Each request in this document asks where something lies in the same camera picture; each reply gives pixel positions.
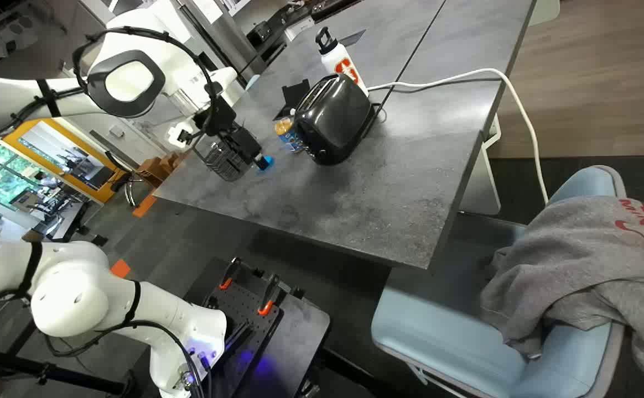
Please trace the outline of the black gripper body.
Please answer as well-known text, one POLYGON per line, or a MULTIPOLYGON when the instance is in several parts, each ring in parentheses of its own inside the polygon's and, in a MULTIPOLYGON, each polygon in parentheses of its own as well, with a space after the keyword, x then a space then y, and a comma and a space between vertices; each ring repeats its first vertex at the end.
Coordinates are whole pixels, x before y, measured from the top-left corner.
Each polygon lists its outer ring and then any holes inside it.
POLYGON ((236 124, 236 113, 226 99, 214 99, 206 110, 199 110, 193 121, 206 138, 214 138, 245 165, 263 165, 262 143, 249 131, 236 124))

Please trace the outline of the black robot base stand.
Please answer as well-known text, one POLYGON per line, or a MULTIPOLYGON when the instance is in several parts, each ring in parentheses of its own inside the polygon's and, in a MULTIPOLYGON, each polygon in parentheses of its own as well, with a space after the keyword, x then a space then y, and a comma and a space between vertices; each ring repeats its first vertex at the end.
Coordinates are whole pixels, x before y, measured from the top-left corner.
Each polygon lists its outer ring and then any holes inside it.
POLYGON ((206 398, 298 398, 330 331, 330 314, 274 272, 213 259, 186 301, 224 309, 226 352, 204 377, 206 398))

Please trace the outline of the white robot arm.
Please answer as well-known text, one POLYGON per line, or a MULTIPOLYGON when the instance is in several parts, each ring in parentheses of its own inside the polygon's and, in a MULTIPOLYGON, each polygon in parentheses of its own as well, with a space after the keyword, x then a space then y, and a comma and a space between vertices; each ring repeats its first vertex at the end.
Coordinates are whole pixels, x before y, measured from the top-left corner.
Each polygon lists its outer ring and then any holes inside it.
MULTIPOLYGON (((77 88, 98 109, 108 115, 130 117, 143 113, 159 94, 164 85, 164 58, 149 56, 143 49, 121 49, 91 66, 81 78, 80 58, 88 47, 106 35, 136 35, 166 43, 178 52, 186 52, 206 79, 207 110, 201 131, 207 134, 217 124, 220 107, 228 107, 207 68, 197 56, 164 31, 143 27, 106 28, 72 52, 72 72, 77 88), (136 99, 119 104, 111 99, 105 72, 116 72, 121 62, 139 62, 152 75, 151 86, 139 88, 136 99)), ((28 299, 36 327, 51 338, 71 338, 98 331, 87 345, 57 352, 53 356, 77 356, 106 333, 121 333, 151 347, 151 381, 162 398, 195 398, 201 381, 211 375, 217 362, 233 345, 233 329, 224 309, 201 308, 171 295, 149 281, 121 279, 108 270, 108 256, 88 240, 43 244, 43 240, 0 240, 0 299, 28 299)))

